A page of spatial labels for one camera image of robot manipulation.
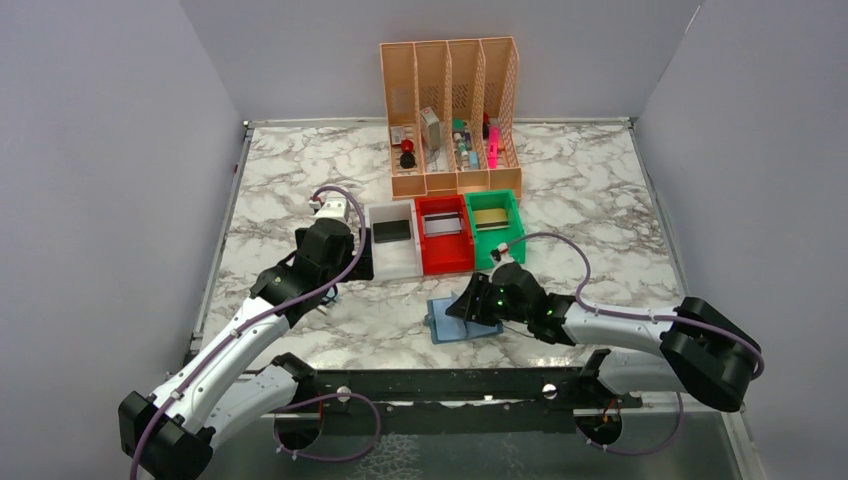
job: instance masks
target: marble tabletop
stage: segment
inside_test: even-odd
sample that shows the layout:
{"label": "marble tabletop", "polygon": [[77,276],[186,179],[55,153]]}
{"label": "marble tabletop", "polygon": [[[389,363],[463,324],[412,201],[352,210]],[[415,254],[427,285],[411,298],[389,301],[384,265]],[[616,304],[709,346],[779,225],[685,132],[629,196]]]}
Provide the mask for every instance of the marble tabletop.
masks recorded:
{"label": "marble tabletop", "polygon": [[[558,231],[592,263],[589,301],[632,307],[680,295],[628,130],[622,125],[517,124],[526,232]],[[312,223],[309,195],[349,189],[360,204],[391,200],[385,125],[268,127],[254,132],[204,324],[204,345],[230,320],[262,270]],[[525,268],[548,291],[571,294],[584,275],[567,245],[534,239]],[[314,368],[484,368],[580,365],[593,346],[548,345],[521,324],[503,335],[433,345],[426,301],[462,292],[468,274],[339,286],[339,302],[304,316],[252,368],[292,352]]]}

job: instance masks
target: blue object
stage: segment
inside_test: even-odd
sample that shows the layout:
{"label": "blue object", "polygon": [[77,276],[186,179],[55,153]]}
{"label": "blue object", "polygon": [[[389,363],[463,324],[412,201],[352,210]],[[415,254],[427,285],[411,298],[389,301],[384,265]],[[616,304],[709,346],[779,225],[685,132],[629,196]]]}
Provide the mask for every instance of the blue object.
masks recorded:
{"label": "blue object", "polygon": [[456,301],[455,296],[427,300],[427,316],[424,320],[430,327],[430,336],[434,344],[461,342],[503,333],[503,325],[500,323],[489,327],[445,314],[445,310],[454,301]]}

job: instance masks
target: divider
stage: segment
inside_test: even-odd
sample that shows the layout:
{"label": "divider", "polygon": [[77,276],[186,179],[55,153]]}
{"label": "divider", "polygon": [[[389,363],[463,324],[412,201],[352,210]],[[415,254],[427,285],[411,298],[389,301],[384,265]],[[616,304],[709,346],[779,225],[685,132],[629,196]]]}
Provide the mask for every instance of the divider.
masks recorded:
{"label": "divider", "polygon": [[[510,189],[520,200],[521,166],[512,138],[518,50],[512,37],[389,43],[380,45],[380,53],[390,137],[391,127],[402,126],[415,144],[416,164],[409,169],[400,166],[400,147],[390,147],[392,197]],[[420,115],[427,107],[439,118],[442,144],[440,158],[429,167],[430,150],[423,143],[428,127]],[[494,169],[487,162],[484,112],[500,130],[502,148]],[[455,149],[454,118],[468,124],[468,150],[477,153],[477,169]]]}

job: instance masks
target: purple cable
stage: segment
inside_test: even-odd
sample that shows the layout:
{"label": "purple cable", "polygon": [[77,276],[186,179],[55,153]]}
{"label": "purple cable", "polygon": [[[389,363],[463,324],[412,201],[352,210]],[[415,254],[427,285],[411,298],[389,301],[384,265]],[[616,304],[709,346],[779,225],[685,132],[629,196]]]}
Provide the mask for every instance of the purple cable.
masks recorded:
{"label": "purple cable", "polygon": [[615,311],[615,310],[608,310],[608,309],[604,309],[604,308],[596,308],[596,307],[589,305],[581,297],[581,294],[583,293],[583,287],[585,287],[586,284],[589,283],[589,278],[592,276],[592,267],[589,266],[589,257],[587,257],[585,253],[583,253],[583,250],[581,250],[580,247],[578,247],[576,243],[569,240],[564,235],[561,235],[561,234],[555,233],[555,232],[528,233],[527,235],[524,235],[521,238],[518,238],[516,240],[509,242],[507,244],[507,248],[515,245],[518,242],[529,240],[529,239],[534,238],[534,237],[552,237],[552,238],[556,238],[558,240],[562,240],[563,242],[567,243],[568,246],[573,248],[580,255],[580,258],[583,259],[583,264],[586,266],[586,277],[583,278],[583,281],[580,282],[579,285],[577,285],[577,291],[574,294],[574,298],[577,301],[577,304],[580,305],[581,307],[583,307],[585,310],[588,310],[590,312],[596,312],[596,313],[601,314],[601,315],[609,315],[611,317],[624,318],[624,319],[628,319],[628,320],[648,320],[648,321],[656,320],[656,321],[666,321],[666,322],[678,322],[678,323],[682,323],[684,325],[691,325],[693,327],[697,327],[697,328],[700,328],[702,330],[706,330],[708,332],[715,333],[717,335],[721,335],[721,336],[723,336],[723,337],[725,337],[729,340],[732,340],[732,341],[742,345],[743,347],[745,347],[745,349],[747,349],[749,352],[751,352],[751,354],[757,360],[757,369],[754,371],[754,374],[751,377],[752,380],[759,378],[759,376],[763,374],[763,370],[765,370],[765,360],[763,360],[763,355],[760,353],[759,350],[757,350],[757,348],[755,346],[751,345],[750,342],[748,342],[744,338],[740,337],[739,335],[736,335],[733,332],[728,332],[727,330],[724,330],[724,329],[721,329],[721,328],[718,328],[718,327],[714,327],[712,325],[709,325],[709,324],[706,324],[706,323],[703,323],[703,322],[699,322],[697,320],[692,320],[691,318],[686,318],[686,317],[678,317],[678,316],[674,316],[674,315],[655,315],[653,318],[651,318],[649,315],[641,315],[641,314],[638,314],[638,313],[618,312],[618,311]]}
{"label": "purple cable", "polygon": [[[333,187],[333,186],[329,186],[329,185],[321,187],[318,190],[316,190],[314,194],[312,194],[312,197],[317,198],[319,194],[321,194],[323,192],[328,192],[328,191],[341,193],[353,205],[353,208],[356,210],[356,215],[359,217],[359,241],[364,242],[365,238],[366,238],[366,231],[365,231],[366,227],[365,227],[365,214],[362,212],[362,207],[360,207],[359,204],[356,203],[356,199],[353,197],[353,195],[350,192],[348,192],[347,190],[344,190],[342,188],[339,188],[339,187]],[[344,270],[342,270],[342,272],[340,274],[338,274],[338,276],[336,276],[336,278],[330,280],[325,285],[322,285],[322,286],[316,288],[315,290],[312,290],[311,292],[304,293],[303,295],[301,295],[299,297],[293,298],[291,300],[287,300],[287,301],[277,305],[274,308],[270,308],[270,309],[260,313],[259,315],[256,315],[255,317],[253,317],[250,320],[243,323],[240,327],[236,328],[236,332],[239,334],[239,336],[241,336],[240,334],[244,333],[245,330],[249,329],[256,322],[262,320],[263,318],[266,318],[266,317],[273,315],[277,312],[285,310],[285,309],[291,307],[292,305],[296,305],[296,304],[298,304],[298,303],[300,303],[304,300],[308,300],[308,299],[310,299],[310,298],[312,298],[316,295],[323,295],[327,291],[327,289],[332,288],[333,285],[339,283],[342,279],[344,279],[351,272],[351,270],[353,270],[353,268],[359,262],[359,258],[362,256],[363,248],[364,248],[364,245],[362,245],[360,243],[359,248],[356,250],[356,255],[353,256],[353,260],[351,260],[350,264],[348,264],[348,266]],[[215,347],[212,349],[212,351],[209,352],[209,355],[206,355],[203,358],[203,360],[201,360],[200,363],[198,363],[197,368],[195,368],[191,373],[186,375],[185,380],[183,380],[182,383],[180,383],[179,386],[177,386],[177,388],[174,389],[174,392],[177,395],[181,395],[186,390],[186,388],[188,388],[188,386],[191,385],[191,382],[193,382],[197,378],[197,376],[200,375],[200,373],[203,371],[203,369],[205,369],[212,362],[212,360],[214,360],[215,357],[217,357],[224,350],[224,348],[226,348],[226,346],[229,345],[230,342],[235,340],[235,339],[236,339],[236,337],[231,335],[231,336],[228,336],[227,338],[225,338],[224,340],[222,340],[221,343],[219,343],[218,345],[215,345]],[[138,467],[141,463],[141,452],[144,450],[144,446],[147,444],[147,440],[150,438],[150,435],[153,433],[153,429],[155,428],[156,424],[159,422],[159,420],[162,418],[162,416],[165,414],[165,412],[168,410],[168,408],[170,408],[171,405],[173,405],[174,402],[175,402],[174,397],[169,397],[169,398],[165,399],[165,401],[162,403],[162,406],[159,407],[159,410],[157,410],[156,413],[153,414],[153,418],[151,418],[150,421],[147,423],[147,426],[144,427],[144,431],[141,432],[141,436],[139,437],[138,443],[136,444],[136,447],[135,447],[135,452],[133,452],[132,464],[130,465],[130,480],[137,480]]]}
{"label": "purple cable", "polygon": [[679,393],[677,394],[677,425],[675,425],[674,431],[671,432],[671,435],[669,435],[668,438],[666,438],[663,443],[657,445],[656,447],[651,447],[647,450],[621,450],[621,449],[618,449],[618,448],[615,448],[615,447],[610,447],[610,446],[607,446],[606,448],[604,448],[604,445],[601,445],[601,444],[596,443],[592,440],[589,440],[589,437],[587,437],[586,434],[583,433],[583,430],[580,430],[578,428],[577,431],[580,432],[580,435],[583,435],[583,437],[586,440],[588,440],[589,445],[591,445],[595,448],[598,448],[600,450],[603,450],[606,453],[612,453],[614,455],[622,455],[622,456],[625,456],[625,457],[641,457],[643,455],[653,455],[657,452],[661,452],[662,450],[665,450],[672,443],[677,441],[677,438],[680,436],[680,432],[683,431],[683,397],[681,397]]}
{"label": "purple cable", "polygon": [[283,442],[277,436],[277,432],[272,431],[272,433],[274,434],[274,440],[277,441],[277,445],[279,446],[279,448],[277,449],[277,453],[282,451],[282,452],[286,452],[286,453],[292,455],[294,458],[302,457],[302,458],[306,458],[306,459],[309,459],[309,460],[317,460],[319,462],[342,463],[342,462],[350,462],[351,460],[356,460],[358,458],[364,457],[371,450],[373,450],[374,447],[377,445],[377,442],[380,440],[380,430],[382,429],[382,424],[380,422],[380,411],[377,410],[377,406],[374,405],[374,402],[369,400],[368,397],[366,397],[364,395],[360,395],[358,393],[331,393],[331,394],[328,394],[328,395],[321,395],[320,397],[310,398],[309,400],[304,400],[304,401],[299,402],[299,403],[293,403],[291,405],[286,405],[283,408],[278,408],[277,410],[274,410],[274,412],[287,412],[289,410],[294,410],[294,409],[297,409],[297,408],[300,408],[300,407],[305,407],[307,405],[312,405],[313,403],[323,402],[324,400],[332,400],[334,398],[341,398],[341,397],[351,397],[351,398],[356,398],[358,400],[362,400],[363,402],[367,403],[368,406],[371,407],[371,411],[374,412],[374,420],[375,420],[375,423],[376,423],[374,436],[371,437],[371,441],[368,442],[368,445],[366,445],[365,448],[363,448],[362,450],[360,450],[356,453],[353,453],[353,454],[350,454],[350,455],[345,455],[343,457],[322,457],[321,455],[312,455],[310,453],[301,453],[299,450],[289,450],[285,445],[283,445]]}

